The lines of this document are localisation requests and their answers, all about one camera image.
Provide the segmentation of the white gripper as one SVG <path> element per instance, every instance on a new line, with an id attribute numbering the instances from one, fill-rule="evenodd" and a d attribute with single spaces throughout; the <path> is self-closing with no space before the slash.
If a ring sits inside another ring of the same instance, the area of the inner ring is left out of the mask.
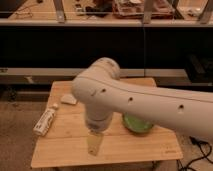
<path id="1" fill-rule="evenodd" d="M 91 155 L 96 156 L 99 152 L 102 140 L 103 140 L 103 134 L 100 132 L 103 132 L 108 129 L 112 119 L 106 119 L 101 121 L 95 121 L 91 119 L 85 119 L 85 124 L 87 128 L 92 131 L 88 134 L 87 137 L 87 145 L 88 145 L 88 153 Z"/>

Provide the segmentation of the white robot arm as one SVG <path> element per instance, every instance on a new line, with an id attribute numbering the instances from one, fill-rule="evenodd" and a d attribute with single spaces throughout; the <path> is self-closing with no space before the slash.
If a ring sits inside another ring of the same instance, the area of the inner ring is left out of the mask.
<path id="1" fill-rule="evenodd" d="M 213 141 L 213 93 L 125 83 L 111 58 L 100 58 L 78 74 L 72 93 L 84 104 L 85 124 L 92 132 L 108 129 L 118 112 Z"/>

